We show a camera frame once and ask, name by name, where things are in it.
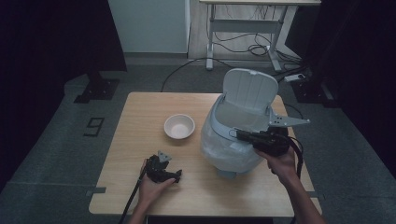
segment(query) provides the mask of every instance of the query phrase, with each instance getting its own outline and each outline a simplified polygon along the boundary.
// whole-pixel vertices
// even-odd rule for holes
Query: person's left hand
[[[143,162],[141,170],[146,166],[147,160]],[[154,183],[147,175],[143,176],[142,182],[139,187],[139,201],[145,206],[150,206],[165,189],[171,186],[176,180],[174,178],[167,179],[162,183]]]

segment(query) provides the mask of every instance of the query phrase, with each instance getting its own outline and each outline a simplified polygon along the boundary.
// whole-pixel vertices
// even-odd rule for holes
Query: gray carpet
[[[129,65],[128,73],[104,72],[104,77],[120,79],[111,101],[74,104],[88,79],[66,83],[58,111],[0,195],[0,223],[118,223],[120,216],[93,215],[88,207],[126,97],[131,91],[160,91],[177,68]],[[167,80],[164,91],[221,92],[229,69],[217,65],[209,72],[188,65]],[[256,69],[274,73],[270,67]],[[279,95],[311,119],[294,131],[304,144],[305,163],[328,222],[396,223],[396,181],[343,111],[297,103],[289,83],[280,82]],[[87,127],[91,118],[104,118],[97,137],[84,136],[92,133]],[[274,218],[274,223],[288,222]]]

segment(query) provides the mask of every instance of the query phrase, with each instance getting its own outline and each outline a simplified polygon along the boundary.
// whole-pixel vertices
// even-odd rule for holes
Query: wire
[[[230,19],[233,19],[233,17],[230,15],[230,11],[228,10],[228,6],[225,5],[225,7],[227,8],[227,15],[230,17]]]
[[[123,220],[126,217],[126,214],[128,212],[129,206],[131,205],[132,200],[134,199],[134,196],[137,193],[137,190],[140,187],[140,183],[142,182],[143,176],[146,174],[146,167],[142,170],[142,172],[140,173],[139,178],[137,179],[136,185],[134,186],[134,191],[132,191],[131,197],[128,200],[128,203],[125,205],[124,211],[122,213],[122,216],[120,218],[119,224],[122,224]]]
[[[297,143],[300,145],[300,148],[297,147],[297,145],[294,143],[294,141],[297,141]],[[296,173],[298,178],[301,178],[301,171],[303,170],[303,164],[304,164],[304,158],[303,158],[303,153],[304,153],[304,148],[303,148],[303,144],[301,144],[300,141],[298,141],[296,138],[294,137],[290,137],[289,136],[289,143],[290,146],[294,149],[294,152],[297,155],[297,168],[296,168]],[[291,220],[290,224],[294,224],[296,221],[296,216],[294,215],[293,219]]]
[[[269,74],[270,76],[272,76],[272,77],[278,77],[278,76],[282,76],[282,75],[285,75],[284,77],[286,77],[286,76],[289,76],[290,74],[292,74],[292,73],[296,73],[296,72],[301,72],[301,71],[303,71],[303,70],[305,70],[305,66],[300,66],[300,67],[297,67],[297,68],[293,68],[293,69],[290,69],[290,70],[288,70],[288,71],[284,71],[284,72],[279,72],[279,73],[276,73],[276,74]]]
[[[256,9],[255,9],[255,11],[254,11],[254,13],[253,13],[253,16],[250,17],[249,19],[251,20],[251,19],[253,19],[253,18],[257,15],[257,19],[265,20],[265,17],[266,17],[267,12],[268,12],[268,8],[269,8],[269,7],[266,6],[266,9],[265,9],[265,12],[264,12],[264,6],[257,6]],[[213,9],[214,9],[214,11],[213,11],[213,16],[216,17],[217,6],[214,6]],[[228,16],[229,16],[230,18],[232,18],[232,16],[231,16],[230,13],[229,13],[229,8],[228,8],[227,5],[226,5],[226,10],[227,10]],[[274,20],[275,13],[276,13],[276,6],[273,7],[272,20]],[[207,39],[209,39],[209,31],[208,31],[208,23],[209,23],[209,21],[208,21],[208,19],[209,19],[209,5],[206,6],[206,36],[207,36]],[[273,38],[272,34],[271,34],[271,37],[270,37],[271,40],[270,40],[270,39],[268,39],[267,37],[265,37],[265,36],[263,36],[263,35],[259,35],[258,33],[256,33],[256,34],[238,35],[238,36],[231,37],[231,38],[227,38],[227,39],[221,39],[221,38],[218,37],[217,32],[213,32],[213,33],[214,33],[216,39],[217,39],[218,41],[220,41],[220,42],[235,40],[235,39],[237,39],[237,38],[241,38],[241,37],[247,36],[247,35],[255,35],[255,36],[254,36],[254,41],[255,41],[256,44],[255,44],[255,45],[250,45],[250,46],[248,46],[247,49],[245,49],[245,50],[229,49],[229,48],[227,48],[226,46],[224,46],[224,45],[222,45],[222,44],[220,44],[220,43],[218,43],[218,42],[213,42],[213,44],[214,44],[214,45],[221,46],[221,47],[223,47],[223,48],[225,48],[225,49],[227,49],[228,51],[233,52],[233,53],[246,53],[246,52],[250,52],[252,55],[255,55],[255,56],[258,56],[258,57],[264,57],[266,54],[268,54],[268,49],[267,49],[266,46],[264,46],[263,44],[259,43],[259,41],[257,40],[257,37],[259,36],[259,37],[265,39],[265,40],[268,42],[268,45],[271,45],[271,40],[272,40],[272,38]],[[263,49],[263,53],[257,53],[257,52],[256,52],[257,49]],[[278,57],[279,57],[280,59],[282,59],[284,62],[286,62],[286,63],[288,63],[288,64],[298,64],[298,65],[300,65],[301,62],[302,62],[302,60],[301,60],[300,58],[291,56],[291,55],[286,54],[286,53],[284,53],[284,52],[282,52],[282,51],[280,51],[280,50],[277,50],[277,49],[276,49],[276,53],[277,53],[277,55],[278,55]]]
[[[299,109],[297,109],[296,107],[294,107],[293,105],[288,105],[288,104],[284,104],[285,106],[288,106],[290,108],[293,108],[295,111],[297,111],[297,113],[300,114],[301,119],[304,119],[303,113],[301,113],[301,111]]]
[[[163,81],[163,85],[162,85],[162,87],[161,87],[161,92],[163,92],[163,89],[164,89],[164,87],[165,87],[166,82],[168,81],[168,79],[169,79],[175,72],[177,72],[178,70],[180,70],[181,68],[185,67],[186,65],[188,65],[188,64],[190,64],[190,63],[198,62],[198,61],[201,61],[201,60],[207,60],[207,59],[214,60],[214,61],[216,61],[216,62],[222,63],[222,64],[224,64],[224,65],[227,65],[227,66],[233,68],[233,66],[231,66],[231,65],[229,65],[229,64],[227,64],[227,63],[224,63],[224,62],[222,62],[222,61],[220,61],[220,60],[218,60],[218,59],[215,59],[215,58],[199,58],[199,59],[194,59],[194,60],[192,60],[192,61],[190,61],[190,62],[184,63],[183,65],[181,65],[180,67],[178,67],[177,69],[175,69],[172,73],[170,73],[170,74],[166,77],[166,79]]]

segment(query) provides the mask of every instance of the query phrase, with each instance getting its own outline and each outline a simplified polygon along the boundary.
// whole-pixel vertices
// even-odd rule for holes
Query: white desk
[[[200,0],[201,3],[209,4],[210,24],[209,24],[209,43],[207,45],[206,69],[213,69],[213,33],[214,32],[232,32],[232,33],[261,33],[274,34],[271,45],[267,46],[268,55],[271,59],[274,69],[281,71],[278,57],[275,52],[276,43],[279,39],[280,30],[282,29],[288,6],[318,6],[320,0]],[[267,5],[283,6],[282,13],[277,21],[263,20],[219,20],[215,18],[215,5]]]

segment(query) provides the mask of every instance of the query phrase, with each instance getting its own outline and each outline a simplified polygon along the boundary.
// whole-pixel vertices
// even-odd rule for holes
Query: black stand
[[[75,104],[87,104],[90,100],[111,100],[120,81],[118,79],[104,79],[98,71],[87,73],[88,83],[82,95],[74,101]]]
[[[299,103],[323,104],[325,107],[339,107],[333,94],[322,78],[313,78],[306,82],[291,82],[294,95]]]

